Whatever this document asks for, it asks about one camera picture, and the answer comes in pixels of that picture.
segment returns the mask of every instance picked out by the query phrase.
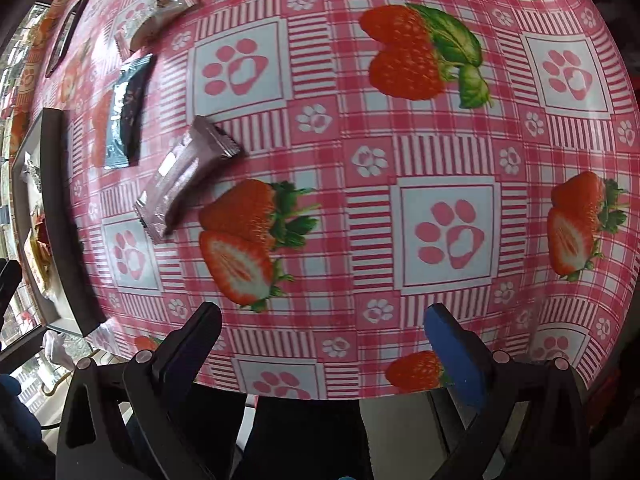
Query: paw print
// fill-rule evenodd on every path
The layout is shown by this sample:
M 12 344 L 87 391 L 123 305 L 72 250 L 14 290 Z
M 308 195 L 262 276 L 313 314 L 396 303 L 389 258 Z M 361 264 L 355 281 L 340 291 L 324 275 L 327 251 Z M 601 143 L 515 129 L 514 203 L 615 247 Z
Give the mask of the paw print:
M 302 113 L 296 116 L 298 129 L 301 132 L 313 131 L 322 134 L 333 122 L 331 116 L 326 114 L 326 108 L 322 105 L 305 106 Z
M 589 28 L 593 28 L 596 25 L 596 16 L 591 9 L 584 9 L 580 14 L 580 19 L 582 23 Z
M 115 235 L 116 244 L 113 247 L 113 256 L 116 258 L 116 266 L 121 274 L 128 274 L 134 280 L 142 277 L 145 268 L 145 255 L 136 249 L 136 238 L 129 230 Z
M 498 20 L 498 23 L 504 25 L 505 27 L 511 27 L 511 25 L 513 25 L 514 23 L 513 16 L 511 16 L 505 10 L 494 9 L 491 11 L 491 14 L 496 20 Z
M 394 306 L 387 300 L 369 300 L 367 309 L 362 313 L 365 319 L 373 324 L 389 321 L 394 315 Z
M 221 334 L 220 336 L 218 336 L 218 339 L 216 339 L 216 342 L 213 345 L 213 349 L 218 352 L 223 352 L 225 348 L 226 348 L 226 341 L 224 336 Z
M 583 101 L 593 84 L 593 75 L 578 68 L 582 64 L 580 57 L 571 50 L 565 50 L 562 54 L 550 50 L 548 56 L 550 60 L 545 61 L 542 68 L 551 76 L 548 79 L 549 86 L 560 94 L 568 90 L 574 99 Z
M 509 147 L 500 150 L 500 165 L 504 168 L 507 174 L 516 175 L 520 169 L 520 155 L 515 148 Z
M 322 351 L 329 357 L 344 357 L 350 347 L 351 345 L 341 337 L 322 341 Z
M 634 140 L 636 140 L 636 133 L 633 130 L 631 121 L 622 121 L 620 123 L 620 126 L 618 127 L 618 138 L 623 144 L 628 144 L 629 146 L 634 145 Z
M 185 47 L 191 41 L 191 31 L 178 32 L 171 41 L 171 48 L 174 50 L 180 50 Z
M 182 300 L 170 300 L 167 304 L 167 308 L 174 316 L 179 317 L 180 319 L 187 319 L 189 311 L 184 306 Z
M 80 184 L 79 180 L 76 180 L 74 183 L 74 196 L 80 198 L 82 196 L 82 184 Z
M 287 0 L 287 8 L 292 10 L 311 10 L 317 0 Z
M 516 317 L 516 328 L 529 328 L 529 323 L 533 320 L 533 310 L 523 310 Z
M 513 282 L 501 283 L 500 287 L 494 292 L 494 303 L 507 304 L 514 296 Z
M 35 70 L 33 68 L 25 68 L 20 78 L 20 86 L 29 87 L 35 79 Z
M 89 207 L 87 208 L 87 214 L 92 222 L 95 222 L 98 219 L 98 205 L 95 202 L 91 202 Z
M 369 146 L 360 146 L 351 157 L 351 163 L 357 166 L 358 173 L 364 178 L 380 176 L 382 174 L 381 168 L 385 169 L 389 166 L 385 157 L 385 151 L 380 148 L 372 150 Z
M 458 200 L 453 209 L 446 202 L 438 202 L 431 207 L 431 214 L 437 224 L 422 222 L 415 227 L 415 235 L 423 242 L 442 244 L 442 228 L 446 227 L 444 245 L 449 263 L 453 269 L 463 269 L 484 242 L 484 231 L 471 225 L 476 221 L 476 209 L 467 200 Z M 456 218 L 462 224 L 451 226 Z M 418 250 L 418 257 L 426 264 L 437 265 L 444 261 L 445 253 L 436 245 L 428 245 Z
M 264 56 L 251 56 L 258 49 L 254 40 L 244 38 L 236 47 L 225 45 L 216 51 L 219 62 L 208 64 L 202 75 L 211 79 L 204 91 L 212 96 L 220 95 L 229 86 L 236 95 L 246 95 L 267 68 L 269 60 Z
M 564 357 L 569 362 L 569 356 L 564 352 L 569 348 L 569 340 L 565 336 L 555 338 L 553 336 L 547 337 L 543 346 L 536 348 L 531 356 L 537 360 L 554 359 L 556 357 Z
M 113 292 L 109 293 L 109 304 L 113 308 L 120 308 L 120 298 L 118 298 Z
M 80 115 L 82 113 L 82 108 L 84 108 L 84 101 L 82 99 L 76 99 L 76 106 L 74 106 L 76 115 Z
M 604 319 L 603 317 L 598 318 L 598 322 L 596 323 L 596 330 L 598 337 L 601 341 L 604 341 L 611 334 L 611 322 L 609 319 Z
M 309 400 L 311 394 L 308 391 L 299 388 L 300 381 L 298 378 L 288 372 L 280 372 L 278 375 L 271 372 L 262 372 L 261 381 L 254 382 L 254 388 L 262 394 L 273 394 L 276 397 L 285 397 L 292 393 L 297 399 Z
M 531 137 L 544 135 L 545 126 L 540 116 L 535 112 L 527 112 L 524 127 L 531 134 Z

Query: strawberry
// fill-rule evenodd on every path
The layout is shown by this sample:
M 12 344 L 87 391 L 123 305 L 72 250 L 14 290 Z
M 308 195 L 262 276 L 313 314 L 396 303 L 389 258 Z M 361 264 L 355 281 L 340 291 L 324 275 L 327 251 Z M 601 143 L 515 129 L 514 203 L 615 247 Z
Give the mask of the strawberry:
M 626 214 L 617 209 L 618 198 L 623 192 L 625 190 L 620 189 L 615 180 L 605 180 L 592 171 L 584 171 L 555 186 L 551 191 L 551 203 L 587 222 L 593 233 L 615 234 L 626 220 Z
M 300 248 L 305 235 L 318 224 L 318 219 L 302 215 L 318 205 L 298 209 L 298 197 L 313 191 L 296 189 L 287 181 L 243 180 L 204 206 L 198 219 L 206 230 L 238 236 L 265 250 Z
M 358 20 L 369 37 L 386 45 L 430 43 L 429 31 L 420 14 L 402 5 L 367 10 Z
M 249 242 L 273 248 L 269 233 L 273 222 L 275 191 L 260 180 L 243 180 L 215 202 L 200 210 L 200 225 L 210 231 L 230 233 Z
M 431 99 L 444 91 L 444 81 L 430 44 L 391 46 L 371 61 L 371 85 L 385 95 L 411 101 Z
M 200 251 L 220 292 L 255 312 L 265 310 L 269 298 L 284 295 L 277 282 L 293 279 L 282 273 L 280 260 L 271 262 L 264 247 L 228 233 L 201 232 Z
M 385 371 L 386 380 L 403 392 L 439 388 L 444 368 L 436 352 L 425 350 L 393 361 Z
M 557 207 L 546 218 L 546 237 L 552 269 L 569 282 L 577 281 L 583 269 L 594 269 L 592 258 L 604 256 L 590 222 Z

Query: packaged snack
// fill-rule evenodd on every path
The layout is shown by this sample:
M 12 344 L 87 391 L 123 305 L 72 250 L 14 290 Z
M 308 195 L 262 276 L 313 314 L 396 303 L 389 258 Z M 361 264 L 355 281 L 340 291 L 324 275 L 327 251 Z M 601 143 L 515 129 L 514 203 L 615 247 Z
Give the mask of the packaged snack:
M 137 10 L 116 32 L 115 41 L 122 60 L 149 43 L 160 30 L 190 9 L 197 0 L 153 0 Z
M 107 120 L 103 167 L 126 168 L 138 155 L 144 90 L 151 74 L 153 54 L 126 62 L 113 86 L 110 115 Z
M 155 244 L 171 230 L 186 191 L 241 152 L 235 141 L 197 116 L 165 157 L 134 208 Z

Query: person's leg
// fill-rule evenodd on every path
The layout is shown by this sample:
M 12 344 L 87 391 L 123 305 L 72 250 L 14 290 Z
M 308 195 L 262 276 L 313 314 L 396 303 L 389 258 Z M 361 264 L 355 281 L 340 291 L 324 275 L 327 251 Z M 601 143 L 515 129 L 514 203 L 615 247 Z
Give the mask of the person's leg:
M 357 400 L 260 397 L 233 480 L 372 480 Z

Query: sliced strawberry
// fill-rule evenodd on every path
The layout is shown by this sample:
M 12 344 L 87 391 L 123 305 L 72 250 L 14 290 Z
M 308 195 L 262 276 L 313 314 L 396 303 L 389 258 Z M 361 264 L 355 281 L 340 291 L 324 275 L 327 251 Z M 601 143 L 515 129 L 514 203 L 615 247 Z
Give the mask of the sliced strawberry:
M 200 250 L 216 285 L 231 301 L 245 306 L 269 297 L 273 266 L 263 247 L 228 233 L 203 231 Z
M 546 236 L 552 269 L 569 282 L 580 278 L 583 269 L 593 270 L 592 258 L 604 256 L 600 241 L 593 239 L 588 221 L 552 207 L 546 218 Z

